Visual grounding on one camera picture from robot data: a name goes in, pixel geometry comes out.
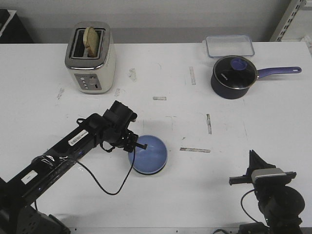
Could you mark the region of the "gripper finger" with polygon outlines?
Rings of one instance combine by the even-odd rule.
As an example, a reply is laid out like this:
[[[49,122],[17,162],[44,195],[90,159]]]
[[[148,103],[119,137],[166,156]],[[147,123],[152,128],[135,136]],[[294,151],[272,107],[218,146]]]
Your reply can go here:
[[[131,135],[128,138],[128,146],[129,148],[135,148],[137,145],[138,135]]]
[[[258,169],[258,154],[254,150],[249,150],[249,171]]]
[[[275,165],[267,163],[260,156],[258,156],[258,161],[257,162],[258,162],[258,169],[275,168]]]
[[[147,147],[148,147],[148,144],[140,144],[138,142],[135,143],[135,149],[140,148],[140,149],[146,150]]]

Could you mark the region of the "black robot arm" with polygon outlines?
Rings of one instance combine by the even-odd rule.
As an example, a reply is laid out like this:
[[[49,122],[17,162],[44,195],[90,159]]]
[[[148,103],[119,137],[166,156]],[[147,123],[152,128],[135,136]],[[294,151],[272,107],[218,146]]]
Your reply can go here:
[[[230,177],[229,184],[250,183],[258,201],[258,208],[266,224],[253,219],[253,223],[241,224],[239,234],[301,234],[302,219],[299,214],[305,208],[303,196],[288,184],[296,172],[284,172],[264,161],[254,150],[249,151],[249,166],[242,176]]]
[[[0,232],[2,234],[69,234],[71,231],[53,215],[31,205],[91,149],[109,143],[132,153],[138,135],[128,129],[137,114],[115,101],[103,115],[78,119],[78,127],[56,143],[8,182],[0,181]]]

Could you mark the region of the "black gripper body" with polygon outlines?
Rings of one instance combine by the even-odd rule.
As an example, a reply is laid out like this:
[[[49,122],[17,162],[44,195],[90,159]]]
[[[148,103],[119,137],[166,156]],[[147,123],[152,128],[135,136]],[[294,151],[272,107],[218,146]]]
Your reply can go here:
[[[229,178],[229,184],[243,184],[243,183],[252,183],[251,173],[246,173],[242,176],[235,176]],[[284,178],[271,178],[271,179],[261,179],[259,183],[253,185],[266,185],[266,184],[282,184],[286,185],[291,182],[297,175],[296,172],[285,172],[286,176]]]
[[[116,140],[109,142],[112,147],[107,151],[111,152],[115,148],[122,148],[124,151],[132,152],[135,148],[129,148],[128,146],[128,138],[131,135],[137,134],[128,129],[122,131],[120,135],[116,138]]]

